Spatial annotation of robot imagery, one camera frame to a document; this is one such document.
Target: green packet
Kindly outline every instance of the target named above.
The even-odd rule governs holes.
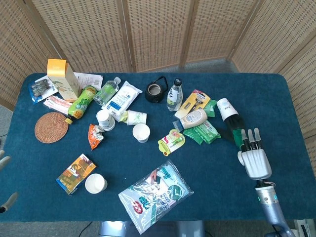
[[[217,132],[215,127],[213,127],[209,121],[205,121],[204,123],[194,127],[193,129],[208,144],[211,144],[217,138],[221,138],[221,135]]]
[[[210,100],[204,107],[204,111],[206,112],[208,117],[215,117],[214,108],[216,106],[216,103],[217,103],[217,100]]]
[[[183,134],[195,140],[199,145],[201,145],[203,142],[203,138],[201,138],[201,136],[194,131],[193,127],[185,129]]]

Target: round rattan coaster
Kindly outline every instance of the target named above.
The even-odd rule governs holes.
[[[51,112],[39,118],[35,125],[35,137],[43,143],[53,143],[62,139],[68,130],[66,117],[63,114]]]

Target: paper cup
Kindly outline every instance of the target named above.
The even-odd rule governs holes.
[[[127,115],[127,125],[146,124],[147,114],[129,110]]]
[[[150,135],[150,129],[146,124],[139,123],[133,127],[133,136],[140,143],[147,142]]]
[[[91,174],[85,181],[85,189],[91,194],[98,194],[105,190],[108,186],[108,182],[103,178],[101,174]]]
[[[107,110],[100,110],[97,112],[97,120],[99,122],[99,126],[105,131],[110,131],[115,127],[114,118]]]
[[[234,109],[234,107],[226,98],[217,101],[217,107],[219,109],[219,112],[221,113],[223,121],[225,121],[225,119],[227,119],[229,116],[238,114],[237,110]]]

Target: blue tablecloth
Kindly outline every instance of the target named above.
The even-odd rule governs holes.
[[[103,83],[118,76],[122,83],[145,90],[161,73],[107,73]],[[199,89],[215,100],[229,99],[244,118],[246,128],[258,127],[272,167],[270,181],[285,218],[316,217],[316,182],[304,145],[299,123],[285,79],[277,74],[164,74],[169,86],[182,79],[184,99]],[[173,128],[174,113],[166,107],[166,95],[159,104],[149,103],[142,93],[130,109],[148,114],[151,134],[141,144],[132,135],[133,126],[117,123],[114,130],[91,151],[87,133],[97,123],[101,109],[94,101],[84,116],[69,126],[66,136],[53,144],[35,138],[37,120],[51,112],[39,102],[33,105],[27,84],[44,74],[32,74],[22,85],[5,144],[11,163],[0,172],[0,202],[17,191],[12,209],[0,215],[0,221],[115,221],[129,220],[118,193],[135,183],[170,158],[195,192],[177,205],[162,220],[264,219],[251,180],[237,159],[237,147],[224,139],[201,146],[186,137],[183,147],[165,157],[157,141]],[[209,121],[226,128],[218,109]],[[98,167],[108,188],[89,194],[84,185],[69,196],[56,178],[84,153]]]

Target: gray carpet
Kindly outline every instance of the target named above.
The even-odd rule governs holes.
[[[183,69],[169,67],[161,69],[159,72],[235,73],[238,71],[233,63],[220,59],[189,63]],[[11,116],[11,111],[0,106],[0,136],[4,135],[0,137],[0,149],[5,143],[5,135],[10,125]],[[87,224],[89,222],[0,223],[0,237],[78,237]],[[289,222],[289,225],[294,228],[292,221]],[[99,226],[99,222],[93,222],[82,233],[81,237],[96,237]],[[273,231],[272,227],[264,221],[208,221],[205,222],[205,227],[213,237],[262,237]],[[129,236],[136,237],[139,234],[132,231]]]

